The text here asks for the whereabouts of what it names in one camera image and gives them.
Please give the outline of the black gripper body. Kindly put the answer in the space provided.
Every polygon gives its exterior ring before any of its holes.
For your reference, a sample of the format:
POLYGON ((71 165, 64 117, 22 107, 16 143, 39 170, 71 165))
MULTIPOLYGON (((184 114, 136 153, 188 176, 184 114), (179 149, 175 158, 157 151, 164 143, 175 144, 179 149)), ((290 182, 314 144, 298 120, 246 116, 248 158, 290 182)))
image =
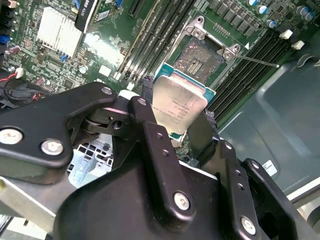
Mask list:
POLYGON ((73 192, 59 208, 56 240, 225 240, 219 182, 190 167, 182 172, 195 202, 187 228, 170 228, 153 208, 141 163, 127 164, 73 192))

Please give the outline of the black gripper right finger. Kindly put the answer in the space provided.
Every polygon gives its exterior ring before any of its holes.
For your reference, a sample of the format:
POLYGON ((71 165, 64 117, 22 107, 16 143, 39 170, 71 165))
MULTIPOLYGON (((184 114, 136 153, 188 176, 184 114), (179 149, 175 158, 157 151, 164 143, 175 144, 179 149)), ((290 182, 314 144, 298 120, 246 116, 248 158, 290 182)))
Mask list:
POLYGON ((240 161, 203 110, 187 130, 201 170, 217 177, 222 232, 229 240, 310 240, 312 229, 260 163, 240 161))

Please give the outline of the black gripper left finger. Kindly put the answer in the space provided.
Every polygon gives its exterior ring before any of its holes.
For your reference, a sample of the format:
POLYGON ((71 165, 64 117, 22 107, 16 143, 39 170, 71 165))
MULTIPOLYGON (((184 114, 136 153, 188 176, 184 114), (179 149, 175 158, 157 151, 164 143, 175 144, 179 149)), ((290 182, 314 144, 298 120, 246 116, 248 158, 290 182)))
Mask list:
POLYGON ((117 94, 106 85, 92 82, 2 113, 0 174, 33 184, 50 185, 62 180, 73 157, 73 143, 83 121, 97 111, 122 122, 125 143, 115 157, 120 167, 77 192, 90 207, 98 205, 98 193, 107 185, 132 187, 132 179, 120 181, 130 169, 144 167, 153 210, 167 226, 187 226, 196 208, 180 163, 174 155, 167 130, 157 124, 150 103, 132 97, 116 108, 117 94))

